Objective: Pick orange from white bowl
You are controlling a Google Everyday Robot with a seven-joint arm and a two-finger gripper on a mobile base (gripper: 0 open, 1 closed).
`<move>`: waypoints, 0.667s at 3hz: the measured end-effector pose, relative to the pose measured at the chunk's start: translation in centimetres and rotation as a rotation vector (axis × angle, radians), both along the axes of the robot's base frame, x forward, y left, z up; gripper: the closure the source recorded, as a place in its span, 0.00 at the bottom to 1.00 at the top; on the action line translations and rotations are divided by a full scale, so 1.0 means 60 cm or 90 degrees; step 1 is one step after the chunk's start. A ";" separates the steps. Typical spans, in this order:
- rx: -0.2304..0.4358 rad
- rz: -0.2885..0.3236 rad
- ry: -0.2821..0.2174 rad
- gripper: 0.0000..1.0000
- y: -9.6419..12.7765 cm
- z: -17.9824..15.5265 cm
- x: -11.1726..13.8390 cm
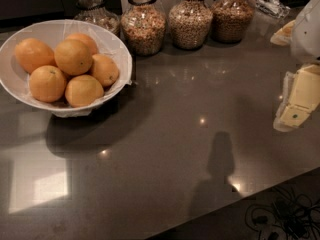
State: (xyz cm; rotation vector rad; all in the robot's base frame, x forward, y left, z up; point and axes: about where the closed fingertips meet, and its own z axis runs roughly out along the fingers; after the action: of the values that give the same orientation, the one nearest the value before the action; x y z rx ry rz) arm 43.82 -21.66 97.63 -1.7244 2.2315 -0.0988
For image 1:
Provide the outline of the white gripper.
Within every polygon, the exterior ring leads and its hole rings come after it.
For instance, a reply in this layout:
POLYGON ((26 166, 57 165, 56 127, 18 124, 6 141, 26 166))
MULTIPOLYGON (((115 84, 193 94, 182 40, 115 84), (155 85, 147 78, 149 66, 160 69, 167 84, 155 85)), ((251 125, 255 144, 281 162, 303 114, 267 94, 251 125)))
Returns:
POLYGON ((304 64, 283 80, 282 102, 273 122, 275 130, 290 132, 301 127, 320 105, 320 0, 310 0, 295 21, 270 38, 279 46, 291 43, 291 54, 304 64))

